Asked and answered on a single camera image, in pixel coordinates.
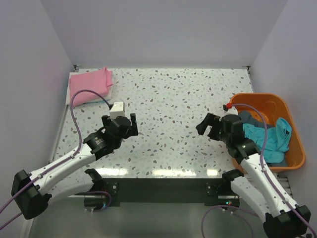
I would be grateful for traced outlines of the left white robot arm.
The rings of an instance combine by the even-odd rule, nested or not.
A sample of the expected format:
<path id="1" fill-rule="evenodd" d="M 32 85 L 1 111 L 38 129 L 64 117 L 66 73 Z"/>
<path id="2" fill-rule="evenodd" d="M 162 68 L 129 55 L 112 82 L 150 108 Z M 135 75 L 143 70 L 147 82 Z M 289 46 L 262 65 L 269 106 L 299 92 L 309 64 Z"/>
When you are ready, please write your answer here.
<path id="1" fill-rule="evenodd" d="M 103 116 L 103 127 L 80 139 L 80 145 L 36 171 L 17 172 L 13 179 L 11 195 L 26 220 L 43 213 L 54 197 L 51 189 L 76 170 L 118 149 L 123 139 L 138 135 L 136 115 L 130 118 Z"/>

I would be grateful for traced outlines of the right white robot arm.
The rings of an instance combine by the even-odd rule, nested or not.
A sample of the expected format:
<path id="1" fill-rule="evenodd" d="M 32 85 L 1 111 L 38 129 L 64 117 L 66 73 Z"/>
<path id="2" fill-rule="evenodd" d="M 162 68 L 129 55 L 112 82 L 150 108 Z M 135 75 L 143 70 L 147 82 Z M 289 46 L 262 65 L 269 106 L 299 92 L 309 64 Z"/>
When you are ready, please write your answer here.
<path id="1" fill-rule="evenodd" d="M 211 127 L 208 137 L 224 142 L 230 156 L 252 179 L 248 181 L 238 169 L 223 173 L 222 192 L 241 197 L 262 221 L 267 237 L 298 238 L 305 235 L 311 217 L 308 207 L 300 206 L 285 191 L 261 158 L 257 145 L 245 137 L 238 114 L 228 113 L 220 117 L 208 113 L 196 127 L 198 134 L 204 134 L 208 126 Z"/>

